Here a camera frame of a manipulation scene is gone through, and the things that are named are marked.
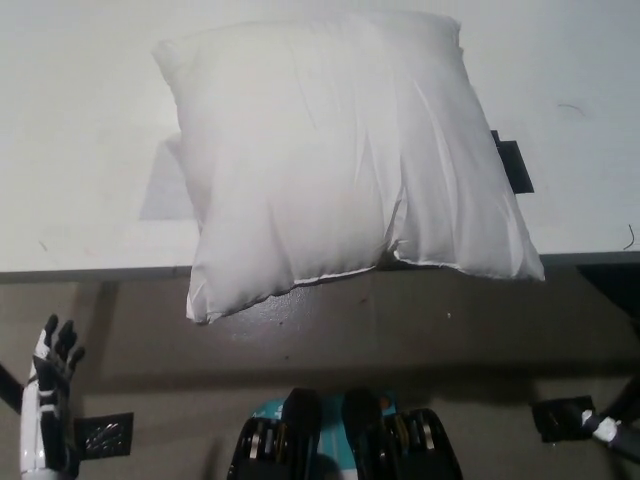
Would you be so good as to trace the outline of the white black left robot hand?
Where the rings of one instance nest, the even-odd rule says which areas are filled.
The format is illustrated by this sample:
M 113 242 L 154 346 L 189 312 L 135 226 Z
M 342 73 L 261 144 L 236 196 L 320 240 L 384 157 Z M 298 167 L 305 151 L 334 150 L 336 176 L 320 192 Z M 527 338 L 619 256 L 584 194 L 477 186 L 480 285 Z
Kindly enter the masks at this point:
M 23 479 L 75 479 L 79 472 L 70 407 L 71 382 L 85 349 L 74 322 L 51 315 L 42 328 L 22 393 L 20 473 Z

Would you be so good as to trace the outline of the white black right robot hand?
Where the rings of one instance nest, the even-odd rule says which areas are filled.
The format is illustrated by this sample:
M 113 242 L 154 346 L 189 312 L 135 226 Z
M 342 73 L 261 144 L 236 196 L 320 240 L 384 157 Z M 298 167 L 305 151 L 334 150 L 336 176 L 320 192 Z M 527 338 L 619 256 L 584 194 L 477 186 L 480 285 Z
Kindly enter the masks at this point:
M 596 414 L 592 410 L 581 413 L 581 427 L 612 452 L 639 463 L 639 430 L 619 420 Z

